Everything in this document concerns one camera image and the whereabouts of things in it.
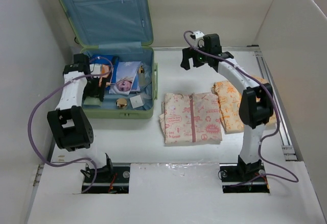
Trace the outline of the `blue princess cloth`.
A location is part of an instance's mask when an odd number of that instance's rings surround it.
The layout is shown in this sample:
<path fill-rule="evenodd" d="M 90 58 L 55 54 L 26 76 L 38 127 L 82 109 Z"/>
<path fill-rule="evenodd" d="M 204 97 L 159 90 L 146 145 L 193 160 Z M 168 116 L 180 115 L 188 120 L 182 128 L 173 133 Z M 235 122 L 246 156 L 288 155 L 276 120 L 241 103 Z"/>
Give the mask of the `blue princess cloth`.
<path fill-rule="evenodd" d="M 140 91 L 138 71 L 141 61 L 121 62 L 114 66 L 109 94 L 129 95 Z"/>

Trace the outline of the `green suitcase blue lining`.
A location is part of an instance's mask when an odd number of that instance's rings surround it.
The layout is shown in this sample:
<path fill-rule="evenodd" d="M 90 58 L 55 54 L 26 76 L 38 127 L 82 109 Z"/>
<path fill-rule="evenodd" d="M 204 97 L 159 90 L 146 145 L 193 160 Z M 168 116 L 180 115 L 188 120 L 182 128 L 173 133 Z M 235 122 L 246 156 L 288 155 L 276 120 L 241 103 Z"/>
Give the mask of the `green suitcase blue lining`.
<path fill-rule="evenodd" d="M 148 0 L 60 0 L 82 53 L 118 56 L 121 62 L 141 61 L 146 85 L 129 95 L 105 90 L 101 106 L 84 106 L 90 118 L 148 119 L 157 99 L 157 64 L 151 48 L 153 31 Z M 144 105 L 132 108 L 130 98 L 141 95 Z M 125 98 L 128 106 L 118 109 L 116 100 Z"/>

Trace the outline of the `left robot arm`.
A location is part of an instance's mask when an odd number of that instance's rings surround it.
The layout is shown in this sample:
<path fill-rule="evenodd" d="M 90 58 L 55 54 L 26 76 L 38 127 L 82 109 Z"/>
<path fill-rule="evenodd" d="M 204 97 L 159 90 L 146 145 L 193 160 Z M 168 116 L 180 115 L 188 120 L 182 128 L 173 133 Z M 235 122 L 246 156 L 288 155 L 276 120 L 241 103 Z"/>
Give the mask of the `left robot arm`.
<path fill-rule="evenodd" d="M 66 86 L 62 89 L 59 104 L 48 112 L 47 119 L 57 146 L 68 152 L 78 151 L 82 157 L 96 162 L 93 168 L 87 167 L 82 174 L 87 182 L 104 183 L 115 177 L 112 161 L 98 161 L 96 149 L 92 145 L 94 133 L 82 108 L 86 98 L 102 102 L 106 88 L 110 85 L 117 56 L 93 56 L 75 54 L 73 63 L 66 65 L 63 78 Z"/>

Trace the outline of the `orange cartoon zip hoodie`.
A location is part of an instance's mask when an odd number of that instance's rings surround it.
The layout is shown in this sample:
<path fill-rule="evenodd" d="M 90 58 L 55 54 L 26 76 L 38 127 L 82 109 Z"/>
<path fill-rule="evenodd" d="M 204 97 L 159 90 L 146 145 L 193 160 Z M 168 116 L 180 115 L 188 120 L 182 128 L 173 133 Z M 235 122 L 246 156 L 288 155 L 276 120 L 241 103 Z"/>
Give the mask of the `orange cartoon zip hoodie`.
<path fill-rule="evenodd" d="M 225 133 L 234 134 L 243 132 L 244 124 L 239 117 L 242 95 L 227 80 L 215 82 L 212 91 L 218 96 L 220 120 Z"/>

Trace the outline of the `pink cartoon zip hoodie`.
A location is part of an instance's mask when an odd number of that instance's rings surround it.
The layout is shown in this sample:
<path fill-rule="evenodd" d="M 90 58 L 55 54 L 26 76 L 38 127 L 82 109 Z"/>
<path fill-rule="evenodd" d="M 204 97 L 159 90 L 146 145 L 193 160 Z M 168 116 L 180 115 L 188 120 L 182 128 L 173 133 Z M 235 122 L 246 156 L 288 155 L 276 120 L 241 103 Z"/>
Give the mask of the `pink cartoon zip hoodie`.
<path fill-rule="evenodd" d="M 218 96 L 213 93 L 167 93 L 159 116 L 165 144 L 222 140 Z"/>

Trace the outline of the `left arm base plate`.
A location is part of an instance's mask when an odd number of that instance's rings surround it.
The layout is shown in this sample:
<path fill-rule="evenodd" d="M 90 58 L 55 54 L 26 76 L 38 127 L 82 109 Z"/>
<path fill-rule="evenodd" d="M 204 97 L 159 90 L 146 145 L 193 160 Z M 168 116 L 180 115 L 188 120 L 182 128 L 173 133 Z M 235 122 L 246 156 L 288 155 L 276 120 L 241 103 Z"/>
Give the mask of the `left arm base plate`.
<path fill-rule="evenodd" d="M 82 193 L 84 194 L 128 194 L 130 179 L 130 164 L 114 164 L 113 169 L 99 170 L 95 182 L 93 169 L 81 170 L 84 176 Z"/>

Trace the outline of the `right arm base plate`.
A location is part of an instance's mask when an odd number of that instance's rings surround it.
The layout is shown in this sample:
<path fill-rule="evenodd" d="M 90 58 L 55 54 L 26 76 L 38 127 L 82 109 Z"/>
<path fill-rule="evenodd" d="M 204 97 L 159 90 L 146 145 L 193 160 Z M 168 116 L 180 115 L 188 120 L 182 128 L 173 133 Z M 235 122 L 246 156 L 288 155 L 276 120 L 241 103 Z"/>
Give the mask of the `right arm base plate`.
<path fill-rule="evenodd" d="M 219 167 L 223 193 L 270 193 L 267 178 L 260 176 L 265 173 L 263 165 L 247 176 L 240 175 L 236 164 L 220 164 Z"/>

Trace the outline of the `light green box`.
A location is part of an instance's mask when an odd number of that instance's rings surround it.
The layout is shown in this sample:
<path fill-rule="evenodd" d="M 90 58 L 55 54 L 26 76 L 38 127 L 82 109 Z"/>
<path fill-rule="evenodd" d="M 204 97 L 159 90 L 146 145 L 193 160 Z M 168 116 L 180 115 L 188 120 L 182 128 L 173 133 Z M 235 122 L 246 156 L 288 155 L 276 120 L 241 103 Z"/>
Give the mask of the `light green box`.
<path fill-rule="evenodd" d="M 97 97 L 86 97 L 83 105 L 84 106 L 101 106 L 102 102 Z"/>

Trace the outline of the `small white box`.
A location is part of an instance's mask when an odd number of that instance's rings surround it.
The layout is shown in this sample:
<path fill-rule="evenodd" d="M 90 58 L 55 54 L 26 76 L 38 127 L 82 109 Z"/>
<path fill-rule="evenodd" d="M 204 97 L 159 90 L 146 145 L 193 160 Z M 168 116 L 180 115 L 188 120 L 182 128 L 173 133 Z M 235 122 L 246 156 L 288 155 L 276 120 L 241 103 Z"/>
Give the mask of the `small white box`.
<path fill-rule="evenodd" d="M 130 103 L 131 103 L 133 109 L 142 107 L 144 105 L 143 99 L 140 94 L 131 97 Z"/>

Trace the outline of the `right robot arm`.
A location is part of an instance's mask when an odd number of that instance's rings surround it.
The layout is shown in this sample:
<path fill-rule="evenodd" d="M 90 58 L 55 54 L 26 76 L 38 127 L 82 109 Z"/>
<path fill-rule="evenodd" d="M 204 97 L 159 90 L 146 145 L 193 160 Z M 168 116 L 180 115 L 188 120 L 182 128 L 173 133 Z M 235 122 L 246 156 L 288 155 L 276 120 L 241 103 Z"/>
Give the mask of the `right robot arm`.
<path fill-rule="evenodd" d="M 230 52 L 224 52 L 218 34 L 204 34 L 201 31 L 185 31 L 184 39 L 189 45 L 182 50 L 181 67 L 207 64 L 224 76 L 241 94 L 239 117 L 244 124 L 243 145 L 234 173 L 231 187 L 254 182 L 262 166 L 259 149 L 261 138 L 273 115 L 272 87 L 262 84 L 250 76 Z"/>

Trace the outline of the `blue orange cloth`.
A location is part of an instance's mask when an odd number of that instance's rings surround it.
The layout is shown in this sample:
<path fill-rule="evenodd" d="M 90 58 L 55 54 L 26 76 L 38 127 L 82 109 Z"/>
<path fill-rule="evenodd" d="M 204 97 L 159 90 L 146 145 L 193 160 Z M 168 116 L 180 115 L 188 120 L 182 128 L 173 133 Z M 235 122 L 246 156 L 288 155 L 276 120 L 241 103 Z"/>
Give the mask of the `blue orange cloth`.
<path fill-rule="evenodd" d="M 109 90 L 111 86 L 112 76 L 115 76 L 115 69 L 118 67 L 119 57 L 110 55 L 93 55 L 90 59 L 91 74 L 104 74 L 112 70 L 106 76 L 97 76 L 99 79 L 99 87 L 104 83 L 105 89 Z"/>

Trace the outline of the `small clear perfume bottle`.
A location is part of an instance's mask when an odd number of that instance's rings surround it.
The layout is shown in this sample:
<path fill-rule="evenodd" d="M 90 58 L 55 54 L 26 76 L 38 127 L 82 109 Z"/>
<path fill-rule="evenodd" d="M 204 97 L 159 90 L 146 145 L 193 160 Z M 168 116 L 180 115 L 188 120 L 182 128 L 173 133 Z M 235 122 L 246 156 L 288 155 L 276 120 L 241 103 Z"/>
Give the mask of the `small clear perfume bottle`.
<path fill-rule="evenodd" d="M 146 85 L 145 70 L 142 65 L 138 69 L 138 84 L 140 87 Z"/>

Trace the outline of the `round gold lid jar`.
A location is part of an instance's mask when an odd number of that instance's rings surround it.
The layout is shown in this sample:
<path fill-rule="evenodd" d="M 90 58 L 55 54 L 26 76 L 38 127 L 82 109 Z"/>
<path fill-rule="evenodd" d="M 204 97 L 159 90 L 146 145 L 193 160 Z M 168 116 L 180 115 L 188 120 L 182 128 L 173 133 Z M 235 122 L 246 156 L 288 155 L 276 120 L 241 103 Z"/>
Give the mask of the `round gold lid jar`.
<path fill-rule="evenodd" d="M 125 98 L 118 98 L 116 100 L 116 107 L 118 109 L 126 109 L 128 106 L 127 100 Z"/>

